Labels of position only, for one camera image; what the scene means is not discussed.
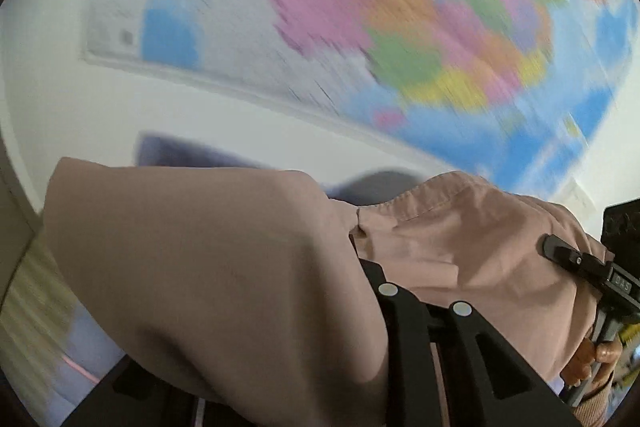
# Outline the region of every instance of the hand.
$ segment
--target hand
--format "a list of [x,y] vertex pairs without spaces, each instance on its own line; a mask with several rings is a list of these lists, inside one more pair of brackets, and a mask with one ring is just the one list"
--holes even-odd
[[592,393],[606,385],[621,355],[622,343],[619,338],[610,343],[602,343],[597,348],[589,339],[584,339],[569,363],[560,372],[560,377],[567,385],[580,385],[581,380],[591,377],[591,364],[601,362],[597,375],[587,389],[587,393]]

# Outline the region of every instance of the black handle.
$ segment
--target black handle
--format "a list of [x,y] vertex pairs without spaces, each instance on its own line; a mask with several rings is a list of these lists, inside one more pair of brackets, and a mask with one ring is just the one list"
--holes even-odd
[[[620,331],[620,326],[620,322],[615,320],[615,318],[607,316],[605,311],[598,309],[596,323],[593,326],[593,333],[591,333],[591,342],[597,347],[602,343],[615,340]],[[591,382],[598,374],[600,366],[600,362],[593,362],[593,364],[591,364],[591,378],[582,380],[580,385],[576,387],[565,386],[559,395],[560,399],[570,407],[578,407],[582,397],[590,387]]]

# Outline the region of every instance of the map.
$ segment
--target map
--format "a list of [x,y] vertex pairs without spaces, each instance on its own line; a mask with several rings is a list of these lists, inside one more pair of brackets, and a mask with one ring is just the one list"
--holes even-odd
[[637,26],[637,0],[91,0],[85,55],[354,121],[548,198]]

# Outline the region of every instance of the beige fabric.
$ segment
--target beige fabric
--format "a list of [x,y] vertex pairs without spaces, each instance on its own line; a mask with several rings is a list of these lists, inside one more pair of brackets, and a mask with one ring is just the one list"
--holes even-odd
[[547,380],[597,295],[536,245],[555,233],[605,253],[564,208],[460,172],[357,209],[300,172],[65,159],[45,224],[71,288],[134,359],[273,426],[383,421],[386,331],[350,232],[423,301],[471,302]]

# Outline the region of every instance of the white round dot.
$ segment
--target white round dot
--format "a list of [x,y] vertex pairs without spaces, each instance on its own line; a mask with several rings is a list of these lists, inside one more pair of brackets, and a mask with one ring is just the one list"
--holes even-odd
[[390,282],[385,282],[378,286],[378,292],[386,297],[393,297],[398,293],[398,286]]
[[474,309],[469,303],[460,301],[453,305],[453,312],[460,317],[468,317]]

